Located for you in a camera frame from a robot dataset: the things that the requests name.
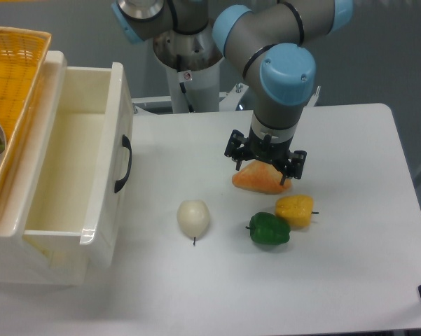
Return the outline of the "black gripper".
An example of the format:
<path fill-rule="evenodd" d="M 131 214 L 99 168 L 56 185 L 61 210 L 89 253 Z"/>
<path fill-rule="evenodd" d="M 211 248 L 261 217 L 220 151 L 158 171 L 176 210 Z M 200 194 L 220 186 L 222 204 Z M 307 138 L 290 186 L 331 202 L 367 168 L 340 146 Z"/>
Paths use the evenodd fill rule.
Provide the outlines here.
<path fill-rule="evenodd" d="M 259 160 L 273 164 L 282 175 L 279 184 L 284 185 L 287 179 L 301 179 L 307 152 L 289 147 L 293 139 L 295 127 L 288 129 L 270 129 L 251 125 L 249 136 L 234 129 L 229 137 L 224 155 L 235 163 L 239 171 L 242 163 Z"/>

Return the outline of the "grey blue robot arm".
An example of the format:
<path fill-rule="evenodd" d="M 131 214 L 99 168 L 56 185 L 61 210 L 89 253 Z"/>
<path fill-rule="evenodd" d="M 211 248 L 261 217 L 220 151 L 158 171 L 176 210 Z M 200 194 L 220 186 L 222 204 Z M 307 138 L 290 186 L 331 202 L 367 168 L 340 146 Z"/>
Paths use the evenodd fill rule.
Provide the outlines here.
<path fill-rule="evenodd" d="M 256 102 L 248 135 L 233 131 L 226 156 L 301 177 L 306 152 L 290 144 L 316 75 L 303 45 L 345 26 L 351 1 L 277 1 L 258 13 L 233 5 L 215 20 L 207 1 L 114 1 L 111 9 L 131 43 L 152 42 L 175 113 L 217 111 L 219 65 L 229 61 Z"/>

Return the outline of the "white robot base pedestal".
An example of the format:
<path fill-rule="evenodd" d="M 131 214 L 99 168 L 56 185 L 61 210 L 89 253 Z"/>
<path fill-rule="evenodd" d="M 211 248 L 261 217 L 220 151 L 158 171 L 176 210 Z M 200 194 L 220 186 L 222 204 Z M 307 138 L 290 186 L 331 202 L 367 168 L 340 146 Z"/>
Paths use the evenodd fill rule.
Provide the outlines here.
<path fill-rule="evenodd" d="M 250 108 L 248 85 L 236 83 L 230 91 L 220 91 L 223 55 L 212 38 L 210 25 L 191 35 L 169 30 L 155 36 L 152 46 L 165 70 L 169 95 L 133 99 L 136 114 L 227 112 Z"/>

